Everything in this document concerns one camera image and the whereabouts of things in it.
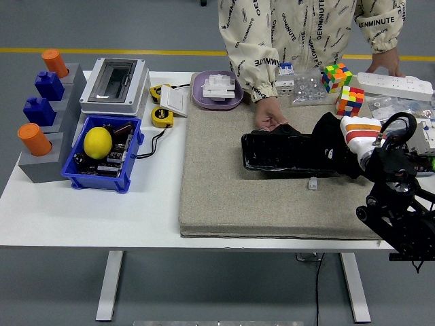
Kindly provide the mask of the person's right hand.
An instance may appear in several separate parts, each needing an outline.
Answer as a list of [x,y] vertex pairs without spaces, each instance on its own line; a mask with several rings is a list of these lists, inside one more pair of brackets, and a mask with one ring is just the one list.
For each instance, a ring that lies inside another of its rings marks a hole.
[[256,103],[254,121],[258,129],[265,131],[273,131],[279,125],[288,124],[277,97],[263,98]]

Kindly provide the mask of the person's left hand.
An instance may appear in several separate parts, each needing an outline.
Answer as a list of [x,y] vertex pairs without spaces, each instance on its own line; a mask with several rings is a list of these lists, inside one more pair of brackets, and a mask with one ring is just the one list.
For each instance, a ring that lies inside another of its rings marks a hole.
[[385,68],[390,76],[406,77],[400,70],[400,57],[397,48],[372,54],[372,62],[366,72],[374,73],[379,68]]

